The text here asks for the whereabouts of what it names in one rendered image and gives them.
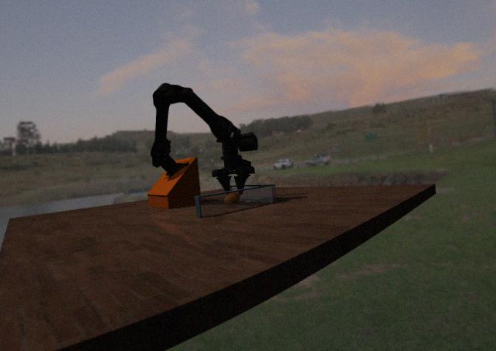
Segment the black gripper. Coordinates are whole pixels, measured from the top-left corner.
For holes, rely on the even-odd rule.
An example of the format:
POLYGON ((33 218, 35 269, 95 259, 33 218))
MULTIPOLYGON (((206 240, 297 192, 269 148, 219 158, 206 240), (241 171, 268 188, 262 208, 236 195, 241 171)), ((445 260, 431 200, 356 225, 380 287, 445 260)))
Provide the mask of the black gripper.
POLYGON ((239 166, 238 158, 241 158, 241 155, 238 155, 238 152, 223 154, 221 159, 224 161, 224 167, 212 171, 212 177, 217 177, 216 179, 220 182, 226 192, 230 191, 230 179, 232 176, 229 176, 229 174, 237 175, 234 176, 237 189, 243 189, 246 179, 251 176, 250 174, 255 173, 253 166, 239 166))

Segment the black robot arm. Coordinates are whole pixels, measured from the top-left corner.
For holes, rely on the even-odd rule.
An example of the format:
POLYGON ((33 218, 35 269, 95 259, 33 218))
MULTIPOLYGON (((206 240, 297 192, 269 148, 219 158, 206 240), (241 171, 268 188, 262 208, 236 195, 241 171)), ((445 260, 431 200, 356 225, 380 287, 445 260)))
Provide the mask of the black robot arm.
POLYGON ((258 139, 253 132, 241 134, 225 117, 214 112, 191 88, 180 85, 163 83, 153 93, 153 103, 156 107, 156 132, 151 147, 152 164, 160 165, 167 171, 166 175, 173 175, 180 167, 169 156, 171 140, 167 139, 167 123, 169 107, 177 102, 185 102, 189 108, 197 113, 209 126, 216 142, 222 143, 222 153, 239 151, 254 151, 258 149, 258 139), (231 137, 231 133, 233 136, 231 137))

